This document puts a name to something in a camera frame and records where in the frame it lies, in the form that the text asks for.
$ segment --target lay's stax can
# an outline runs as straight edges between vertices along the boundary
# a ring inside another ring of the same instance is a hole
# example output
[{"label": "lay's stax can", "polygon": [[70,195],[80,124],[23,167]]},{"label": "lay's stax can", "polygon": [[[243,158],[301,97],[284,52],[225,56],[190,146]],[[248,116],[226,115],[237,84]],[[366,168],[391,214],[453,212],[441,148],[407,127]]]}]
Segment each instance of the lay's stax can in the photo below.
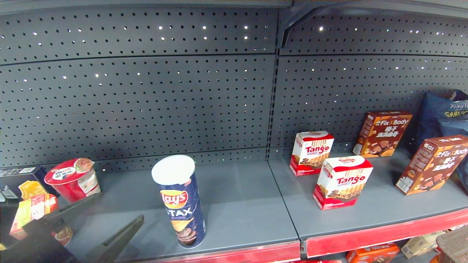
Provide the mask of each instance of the lay's stax can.
[{"label": "lay's stax can", "polygon": [[157,162],[151,170],[160,187],[179,244],[194,248],[205,238],[200,197],[195,179],[195,162],[187,155],[172,155]]}]

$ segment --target red instant noodle cup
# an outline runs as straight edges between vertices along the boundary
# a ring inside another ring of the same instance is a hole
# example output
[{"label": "red instant noodle cup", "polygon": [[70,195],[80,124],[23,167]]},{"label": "red instant noodle cup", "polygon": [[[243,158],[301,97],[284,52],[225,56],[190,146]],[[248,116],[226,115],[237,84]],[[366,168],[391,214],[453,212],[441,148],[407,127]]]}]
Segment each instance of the red instant noodle cup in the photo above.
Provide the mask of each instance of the red instant noodle cup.
[{"label": "red instant noodle cup", "polygon": [[76,202],[101,192],[93,164],[88,158],[65,161],[50,170],[44,181],[68,202]]}]

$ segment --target perforated metal panel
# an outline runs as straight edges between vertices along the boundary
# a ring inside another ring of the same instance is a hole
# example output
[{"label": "perforated metal panel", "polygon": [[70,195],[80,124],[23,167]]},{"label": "perforated metal panel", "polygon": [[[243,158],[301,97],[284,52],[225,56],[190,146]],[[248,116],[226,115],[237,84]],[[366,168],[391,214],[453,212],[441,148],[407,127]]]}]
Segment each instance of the perforated metal panel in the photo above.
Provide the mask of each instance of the perforated metal panel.
[{"label": "perforated metal panel", "polygon": [[[345,153],[351,152],[354,147],[355,141],[349,142],[333,142],[331,148],[332,153]],[[270,148],[269,158],[291,158],[291,153],[293,152],[293,146],[283,146],[283,147],[273,147]]]},{"label": "perforated metal panel", "polygon": [[[226,150],[202,153],[187,153],[195,160],[197,166],[205,164],[232,163],[241,161],[264,161],[266,148],[251,148],[239,150]],[[115,173],[134,170],[150,170],[159,160],[170,155],[147,156],[127,159],[96,161],[94,168],[103,173]],[[52,169],[56,164],[45,165],[46,170]]]},{"label": "perforated metal panel", "polygon": [[326,130],[354,141],[365,113],[416,113],[426,91],[466,90],[468,59],[435,56],[280,57],[271,146],[289,146],[303,131]]},{"label": "perforated metal panel", "polygon": [[330,8],[293,28],[281,54],[466,56],[467,26],[454,18]]},{"label": "perforated metal panel", "polygon": [[2,66],[1,165],[265,147],[273,65],[225,55]]},{"label": "perforated metal panel", "polygon": [[274,53],[276,9],[95,8],[0,16],[0,63]]}]

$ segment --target barcode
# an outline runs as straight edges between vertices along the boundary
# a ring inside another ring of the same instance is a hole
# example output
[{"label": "barcode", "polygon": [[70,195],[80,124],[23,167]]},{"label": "barcode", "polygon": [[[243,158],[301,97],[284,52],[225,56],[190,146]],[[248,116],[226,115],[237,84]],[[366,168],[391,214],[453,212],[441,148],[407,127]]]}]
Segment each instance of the barcode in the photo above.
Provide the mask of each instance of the barcode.
[{"label": "barcode", "polygon": [[404,184],[402,180],[398,180],[398,182],[396,183],[396,186],[405,193],[408,192],[408,190],[410,189],[410,187]]},{"label": "barcode", "polygon": [[35,168],[36,168],[36,167],[24,168],[23,170],[21,170],[21,172],[19,172],[19,174],[30,173],[30,172],[32,172]]}]

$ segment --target metal shelf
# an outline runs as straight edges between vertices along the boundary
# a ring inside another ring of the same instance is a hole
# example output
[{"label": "metal shelf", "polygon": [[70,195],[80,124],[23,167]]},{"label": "metal shelf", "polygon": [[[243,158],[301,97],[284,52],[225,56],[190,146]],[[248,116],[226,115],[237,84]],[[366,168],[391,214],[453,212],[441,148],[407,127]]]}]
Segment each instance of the metal shelf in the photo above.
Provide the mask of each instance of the metal shelf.
[{"label": "metal shelf", "polygon": [[[351,153],[336,153],[332,157]],[[432,233],[468,222],[468,196],[455,180],[443,188],[405,196],[394,187],[410,161],[406,152],[370,158],[374,170],[356,205],[320,211],[312,198],[317,177],[295,177],[289,158],[269,160],[307,256],[349,251]]]},{"label": "metal shelf", "polygon": [[290,7],[293,0],[0,0],[0,15],[59,7]]},{"label": "metal shelf", "polygon": [[206,237],[198,247],[178,245],[151,172],[135,171],[99,177],[103,199],[75,220],[67,249],[83,259],[92,247],[144,214],[144,225],[118,261],[300,258],[296,231],[266,161],[200,165],[196,174],[206,221]]}]

